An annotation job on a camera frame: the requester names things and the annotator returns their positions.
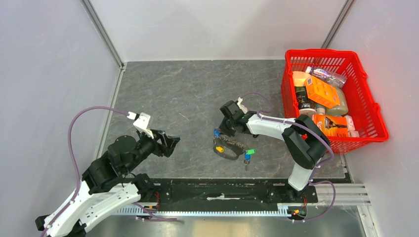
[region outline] red plastic basket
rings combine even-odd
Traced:
[[[348,103],[349,115],[360,137],[328,137],[334,153],[344,154],[371,142],[388,140],[379,105],[374,101],[367,84],[367,74],[358,55],[352,51],[331,49],[288,50],[281,93],[286,118],[299,116],[292,71],[304,71],[307,66],[321,67],[348,77],[342,90]]]

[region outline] gray floor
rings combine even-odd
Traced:
[[[316,216],[325,207],[309,207]],[[365,237],[356,206],[335,206],[319,220],[295,223],[281,217],[178,217],[180,222],[141,222],[110,216],[87,237]]]
[[[151,128],[179,136],[169,158],[149,156],[134,172],[154,178],[288,178],[294,161],[285,144],[274,138],[238,134],[234,139],[255,148],[249,170],[243,157],[226,160],[212,151],[213,130],[222,121],[219,108],[248,92],[270,96],[272,116],[283,117],[280,86],[284,60],[130,62],[115,108],[153,116]],[[261,97],[248,97],[251,110],[268,109]],[[132,121],[114,113],[105,148],[120,135],[136,137]],[[344,177],[340,158],[323,165],[316,177]]]

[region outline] orange box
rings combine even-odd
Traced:
[[[336,88],[318,79],[317,77],[309,77],[305,81],[305,87],[307,89],[307,97],[314,102],[328,108],[340,104]]]
[[[313,115],[313,122],[330,137],[349,137],[346,118],[329,115]]]

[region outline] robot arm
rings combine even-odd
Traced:
[[[149,201],[154,194],[154,184],[147,174],[138,174],[125,186],[123,175],[128,175],[150,154],[169,157],[180,141],[167,136],[164,131],[148,129],[151,117],[145,113],[129,112],[135,120],[139,139],[120,136],[109,145],[108,150],[94,160],[82,174],[81,188],[74,201],[74,192],[51,215],[40,216],[35,223],[39,231],[48,227],[49,237],[84,237],[94,226],[127,204]],[[69,206],[54,221],[48,223],[66,205]]]
[[[292,123],[301,124],[319,135],[327,144],[330,141],[306,115],[298,118],[274,118],[262,116],[255,111],[248,111],[238,101],[229,101],[220,108],[224,119],[219,131],[227,136],[234,136],[236,131],[245,134],[266,135],[285,141],[294,161],[293,172],[288,179],[288,185],[299,196],[308,185],[308,181],[316,163],[326,153],[326,147],[310,133]]]

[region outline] white panel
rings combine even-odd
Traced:
[[[124,61],[283,59],[320,47],[344,0],[92,0]]]
[[[390,139],[348,154],[352,175],[365,183],[384,237],[417,236],[419,207],[419,2],[356,1],[331,47],[360,56]]]
[[[67,129],[109,105],[118,68],[78,0],[0,1],[0,230],[39,236],[35,218],[75,188]],[[80,171],[94,158],[105,112],[75,124]]]

